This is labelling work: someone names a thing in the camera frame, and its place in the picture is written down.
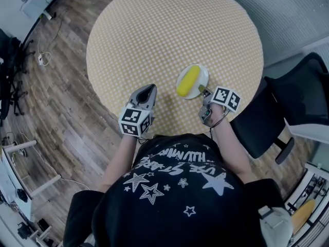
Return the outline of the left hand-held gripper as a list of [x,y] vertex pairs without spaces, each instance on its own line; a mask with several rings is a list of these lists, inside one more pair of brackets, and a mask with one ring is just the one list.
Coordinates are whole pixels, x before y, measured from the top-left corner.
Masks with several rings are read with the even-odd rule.
[[135,90],[129,103],[119,115],[119,127],[122,134],[141,138],[153,121],[153,106],[156,101],[157,86],[148,84]]

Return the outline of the person's black printed T-shirt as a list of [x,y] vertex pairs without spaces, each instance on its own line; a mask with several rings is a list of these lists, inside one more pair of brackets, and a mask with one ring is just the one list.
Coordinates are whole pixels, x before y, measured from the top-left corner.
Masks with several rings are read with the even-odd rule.
[[283,207],[276,182],[244,184],[199,134],[156,137],[106,192],[74,195],[64,247],[266,247],[261,207]]

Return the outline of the person's right forearm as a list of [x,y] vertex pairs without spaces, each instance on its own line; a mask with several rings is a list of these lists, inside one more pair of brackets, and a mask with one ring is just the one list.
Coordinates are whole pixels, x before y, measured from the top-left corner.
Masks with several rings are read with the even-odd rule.
[[249,157],[236,137],[230,122],[225,117],[223,107],[213,103],[210,108],[212,111],[212,129],[225,164],[243,183],[255,181],[256,178],[252,173]]

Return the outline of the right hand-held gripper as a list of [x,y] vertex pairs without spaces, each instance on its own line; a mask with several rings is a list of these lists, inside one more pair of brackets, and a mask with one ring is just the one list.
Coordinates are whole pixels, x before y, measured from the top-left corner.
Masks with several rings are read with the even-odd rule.
[[203,125],[211,127],[212,122],[211,104],[215,103],[223,107],[220,119],[226,117],[229,112],[235,113],[240,105],[241,97],[232,89],[217,86],[214,93],[204,85],[199,85],[198,90],[203,96],[203,105],[199,111],[199,118]]

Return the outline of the white desk frame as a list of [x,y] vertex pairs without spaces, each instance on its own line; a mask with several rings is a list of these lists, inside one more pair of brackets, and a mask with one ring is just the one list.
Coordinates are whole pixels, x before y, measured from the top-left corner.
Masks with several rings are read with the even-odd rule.
[[37,144],[36,140],[32,140],[29,142],[25,142],[16,146],[10,145],[10,146],[2,146],[2,161],[5,165],[5,169],[7,172],[7,175],[13,184],[15,189],[21,189],[25,192],[27,195],[27,198],[29,200],[32,200],[33,197],[38,195],[39,193],[43,192],[45,189],[56,183],[61,176],[57,174],[54,178],[50,179],[43,185],[39,186],[35,190],[29,190],[27,186],[25,185],[23,179],[19,176],[17,170],[14,167],[13,162],[11,161],[10,153],[18,152],[20,149],[25,149],[29,147],[34,147]]

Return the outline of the grey shoulder pack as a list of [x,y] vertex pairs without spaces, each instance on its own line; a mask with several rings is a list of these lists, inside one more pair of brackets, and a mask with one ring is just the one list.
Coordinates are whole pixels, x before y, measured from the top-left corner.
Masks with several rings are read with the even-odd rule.
[[264,206],[258,212],[267,247],[288,247],[293,236],[293,223],[288,211],[281,207]]

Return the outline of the black office chair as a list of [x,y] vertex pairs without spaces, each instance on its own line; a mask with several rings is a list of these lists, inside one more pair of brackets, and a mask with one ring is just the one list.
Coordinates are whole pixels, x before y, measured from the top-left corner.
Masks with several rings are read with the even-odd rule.
[[293,135],[329,144],[329,71],[322,58],[311,52],[284,76],[263,78],[253,100],[231,126],[254,159],[278,146],[278,165],[295,144],[293,138],[287,143],[279,139],[285,126]]
[[24,61],[26,57],[35,54],[35,51],[27,51],[33,42],[34,40],[30,40],[25,45],[18,38],[8,36],[0,29],[0,127],[8,116],[10,106],[13,106],[15,116],[24,115],[19,99],[28,92],[20,92],[23,82],[15,83],[14,79],[20,72],[27,73]]

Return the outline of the white round plate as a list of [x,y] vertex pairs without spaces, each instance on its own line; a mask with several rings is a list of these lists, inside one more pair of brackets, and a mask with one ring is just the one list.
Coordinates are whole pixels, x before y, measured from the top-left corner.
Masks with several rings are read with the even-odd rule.
[[208,70],[203,65],[200,65],[200,64],[196,64],[196,65],[199,65],[200,68],[201,68],[201,72],[200,72],[199,78],[195,82],[195,84],[194,84],[192,90],[189,92],[189,94],[186,97],[183,97],[184,99],[193,99],[193,98],[199,96],[201,93],[198,90],[198,86],[200,84],[201,85],[204,85],[204,86],[207,86],[207,84],[208,84],[208,81],[209,81],[209,73],[208,73]]

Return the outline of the round table with yellow cloth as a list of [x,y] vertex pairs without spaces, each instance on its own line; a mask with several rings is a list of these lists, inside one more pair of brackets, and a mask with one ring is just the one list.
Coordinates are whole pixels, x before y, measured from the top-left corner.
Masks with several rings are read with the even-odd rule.
[[198,117],[202,98],[176,92],[184,68],[203,65],[208,88],[236,91],[242,112],[259,87],[264,59],[258,30],[235,0],[113,0],[90,32],[86,63],[94,91],[115,115],[133,91],[155,84],[150,132],[179,135],[208,131]]

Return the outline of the person's left forearm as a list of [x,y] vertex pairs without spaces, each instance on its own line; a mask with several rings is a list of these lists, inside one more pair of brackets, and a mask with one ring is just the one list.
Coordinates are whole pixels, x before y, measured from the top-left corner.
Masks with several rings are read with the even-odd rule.
[[111,159],[98,187],[99,192],[105,193],[119,178],[131,169],[136,151],[137,138],[124,135],[118,150]]

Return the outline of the yellow oval board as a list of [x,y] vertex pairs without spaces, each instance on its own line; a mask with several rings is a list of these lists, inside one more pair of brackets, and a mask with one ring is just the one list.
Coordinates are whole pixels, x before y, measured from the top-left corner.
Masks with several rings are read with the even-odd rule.
[[299,207],[292,215],[293,235],[295,235],[302,226],[308,221],[309,217],[315,209],[315,199],[308,200],[301,207]]

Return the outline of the yellow banana-like object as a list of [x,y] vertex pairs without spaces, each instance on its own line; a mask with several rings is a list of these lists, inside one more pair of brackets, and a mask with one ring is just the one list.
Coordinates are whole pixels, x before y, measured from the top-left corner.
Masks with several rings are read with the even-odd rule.
[[192,90],[195,82],[198,80],[201,72],[199,65],[190,65],[186,67],[179,80],[177,80],[176,92],[180,97],[186,97]]

